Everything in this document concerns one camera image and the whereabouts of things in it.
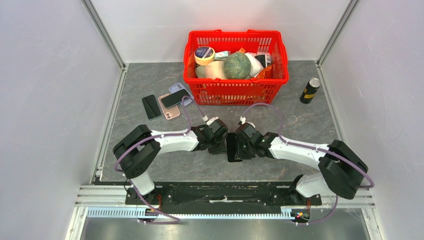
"red basket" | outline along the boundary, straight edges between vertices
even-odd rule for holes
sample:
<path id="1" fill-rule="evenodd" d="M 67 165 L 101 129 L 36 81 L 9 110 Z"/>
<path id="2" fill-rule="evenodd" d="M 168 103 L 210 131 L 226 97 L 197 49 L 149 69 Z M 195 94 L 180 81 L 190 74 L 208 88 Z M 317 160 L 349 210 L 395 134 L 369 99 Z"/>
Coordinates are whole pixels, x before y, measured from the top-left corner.
<path id="1" fill-rule="evenodd" d="M 211 79 L 197 78 L 194 51 L 200 46 L 212 47 L 215 52 L 268 52 L 272 56 L 272 78 Z M 223 32 L 191 31 L 184 52 L 184 81 L 200 105 L 270 104 L 281 86 L 289 81 L 287 53 L 279 31 Z"/>

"food item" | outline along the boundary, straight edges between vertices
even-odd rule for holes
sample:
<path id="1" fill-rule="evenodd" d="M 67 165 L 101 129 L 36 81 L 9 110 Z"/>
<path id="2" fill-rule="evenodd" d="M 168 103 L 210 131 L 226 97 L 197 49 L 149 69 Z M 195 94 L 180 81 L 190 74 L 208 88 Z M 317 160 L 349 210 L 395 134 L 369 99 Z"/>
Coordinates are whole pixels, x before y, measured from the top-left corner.
<path id="1" fill-rule="evenodd" d="M 198 66 L 198 67 L 196 67 L 196 70 L 195 70 L 194 72 L 196 73 L 196 76 L 197 76 L 199 79 L 204 79 L 204 78 L 206 78 L 206 75 L 205 75 L 205 67 L 206 67 L 206 66 Z"/>
<path id="2" fill-rule="evenodd" d="M 263 69 L 261 62 L 259 62 L 258 59 L 256 59 L 250 52 L 246 52 L 244 55 L 246 55 L 249 58 L 251 69 L 250 69 L 250 76 L 256 77 Z"/>
<path id="3" fill-rule="evenodd" d="M 213 61 L 204 66 L 204 74 L 207 79 L 227 79 L 223 72 L 223 61 Z"/>
<path id="4" fill-rule="evenodd" d="M 321 81 L 318 78 L 314 77 L 309 80 L 302 92 L 302 95 L 300 96 L 300 101 L 304 104 L 310 103 L 320 87 Z"/>
<path id="5" fill-rule="evenodd" d="M 210 46 L 200 46 L 194 51 L 194 60 L 197 64 L 206 66 L 214 61 L 215 50 Z"/>
<path id="6" fill-rule="evenodd" d="M 225 60 L 231 54 L 230 51 L 220 51 L 215 53 L 215 60 Z"/>
<path id="7" fill-rule="evenodd" d="M 273 57 L 271 57 L 269 53 L 257 54 L 254 58 L 257 59 L 264 68 L 273 64 Z"/>
<path id="8" fill-rule="evenodd" d="M 273 66 L 269 65 L 267 67 L 265 67 L 262 71 L 260 71 L 260 73 L 258 75 L 256 75 L 256 79 L 272 79 L 273 78 L 273 71 L 272 71 Z"/>
<path id="9" fill-rule="evenodd" d="M 227 79 L 245 79 L 249 76 L 252 64 L 241 52 L 235 52 L 223 62 L 223 73 Z"/>

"lavender smartphone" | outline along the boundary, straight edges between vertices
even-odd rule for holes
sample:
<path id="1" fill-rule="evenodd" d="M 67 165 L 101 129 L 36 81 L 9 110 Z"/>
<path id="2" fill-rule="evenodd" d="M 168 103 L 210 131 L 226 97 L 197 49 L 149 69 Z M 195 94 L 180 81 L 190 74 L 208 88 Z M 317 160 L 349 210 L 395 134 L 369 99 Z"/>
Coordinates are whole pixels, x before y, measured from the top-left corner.
<path id="1" fill-rule="evenodd" d="M 181 89 L 185 89 L 187 92 L 188 92 L 188 94 L 190 95 L 190 97 L 192 98 L 192 99 L 194 99 L 194 97 L 193 97 L 193 95 L 192 95 L 192 93 L 191 92 L 189 92 L 188 90 L 187 90 L 187 88 L 184 86 L 184 85 L 182 85 L 181 84 L 181 82 L 177 82 L 177 83 L 175 83 L 174 85 L 172 85 L 170 88 L 169 88 L 169 91 L 170 91 L 170 93 L 176 93 L 176 92 L 178 92 L 178 91 L 180 91 Z M 184 103 L 183 103 L 183 105 L 184 106 L 187 106 L 187 105 L 189 105 L 189 104 L 191 104 L 193 101 L 191 100 L 191 99 L 186 99 L 186 100 L 184 100 Z"/>

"cantaloupe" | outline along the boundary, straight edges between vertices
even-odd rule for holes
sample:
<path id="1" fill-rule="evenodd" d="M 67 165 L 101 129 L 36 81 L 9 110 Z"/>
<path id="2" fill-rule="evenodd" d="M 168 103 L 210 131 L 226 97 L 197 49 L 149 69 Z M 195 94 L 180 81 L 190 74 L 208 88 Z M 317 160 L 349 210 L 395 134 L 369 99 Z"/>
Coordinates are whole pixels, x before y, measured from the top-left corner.
<path id="1" fill-rule="evenodd" d="M 251 68 L 251 61 L 241 52 L 235 52 L 228 56 L 222 66 L 227 79 L 246 79 L 251 72 Z"/>

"white wall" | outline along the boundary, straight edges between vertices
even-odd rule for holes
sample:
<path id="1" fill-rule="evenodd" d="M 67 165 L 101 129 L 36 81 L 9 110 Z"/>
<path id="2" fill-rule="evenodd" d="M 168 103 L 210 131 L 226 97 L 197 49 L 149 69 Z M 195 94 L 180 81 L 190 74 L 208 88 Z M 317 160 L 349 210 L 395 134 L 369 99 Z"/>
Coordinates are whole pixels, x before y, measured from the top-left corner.
<path id="1" fill-rule="evenodd" d="M 290 60 L 317 60 L 349 0 L 92 0 L 127 63 L 182 62 L 190 31 L 277 30 Z"/>
<path id="2" fill-rule="evenodd" d="M 79 0 L 0 4 L 0 238 L 64 239 L 119 69 Z"/>
<path id="3" fill-rule="evenodd" d="M 361 1 L 323 71 L 389 240 L 423 239 L 424 2 Z"/>

